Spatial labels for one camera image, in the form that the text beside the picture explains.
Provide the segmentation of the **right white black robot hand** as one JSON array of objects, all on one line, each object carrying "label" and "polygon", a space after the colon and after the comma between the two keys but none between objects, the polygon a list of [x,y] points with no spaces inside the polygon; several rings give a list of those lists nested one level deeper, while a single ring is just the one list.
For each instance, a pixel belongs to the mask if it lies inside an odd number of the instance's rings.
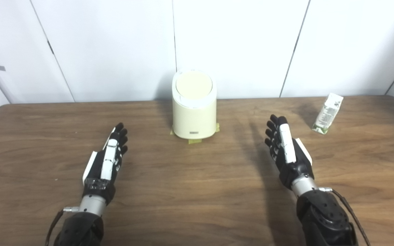
[{"label": "right white black robot hand", "polygon": [[299,178],[314,179],[311,156],[299,138],[292,138],[286,117],[272,114],[265,134],[264,143],[269,147],[283,186],[291,190]]}]

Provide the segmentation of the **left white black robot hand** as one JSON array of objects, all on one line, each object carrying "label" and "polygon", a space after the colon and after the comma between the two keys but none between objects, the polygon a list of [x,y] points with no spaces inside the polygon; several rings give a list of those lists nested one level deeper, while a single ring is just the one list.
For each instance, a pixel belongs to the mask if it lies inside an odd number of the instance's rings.
[{"label": "left white black robot hand", "polygon": [[115,181],[128,151],[127,141],[127,129],[120,122],[112,129],[103,149],[92,152],[82,176],[83,197],[99,196],[106,205],[114,199]]}]

